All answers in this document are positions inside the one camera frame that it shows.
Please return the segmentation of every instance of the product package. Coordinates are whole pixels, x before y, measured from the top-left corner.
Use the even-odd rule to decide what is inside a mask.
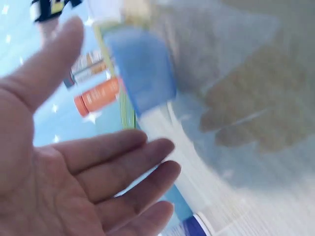
[[[69,77],[63,82],[69,89],[75,84],[81,84],[93,75],[99,74],[107,69],[100,50],[81,55],[71,67]]]

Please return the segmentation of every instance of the bottle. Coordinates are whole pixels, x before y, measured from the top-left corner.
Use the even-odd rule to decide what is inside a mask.
[[[211,236],[206,224],[198,214],[158,236]]]
[[[90,112],[95,112],[102,107],[116,101],[119,94],[118,78],[113,77],[96,87],[74,98],[74,103],[81,116],[85,117]]]

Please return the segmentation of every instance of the clear plastic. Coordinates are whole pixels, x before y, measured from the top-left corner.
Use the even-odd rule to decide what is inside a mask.
[[[167,42],[178,92],[139,124],[151,139],[174,141],[177,187],[194,212],[207,209],[216,235],[315,234],[310,8],[281,0],[152,5],[151,31]]]

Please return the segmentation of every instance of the white label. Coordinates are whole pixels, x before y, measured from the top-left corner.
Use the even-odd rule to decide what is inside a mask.
[[[34,2],[30,8],[31,20],[35,21],[40,17],[40,2]]]

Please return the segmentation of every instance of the hand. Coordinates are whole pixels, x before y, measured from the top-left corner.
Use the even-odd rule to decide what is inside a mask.
[[[282,150],[315,133],[314,89],[306,84],[304,69],[290,55],[264,46],[208,91],[210,110],[200,128],[218,129],[218,145],[256,141],[259,152]]]
[[[0,80],[0,234],[156,236],[173,205],[155,203],[180,166],[161,161],[174,145],[146,143],[141,131],[34,147],[33,114],[79,56],[83,26],[68,21],[56,38]],[[115,195],[160,164],[145,180]]]
[[[38,31],[41,36],[42,44],[56,36],[56,31],[59,25],[59,17],[50,19],[45,22],[36,23]]]

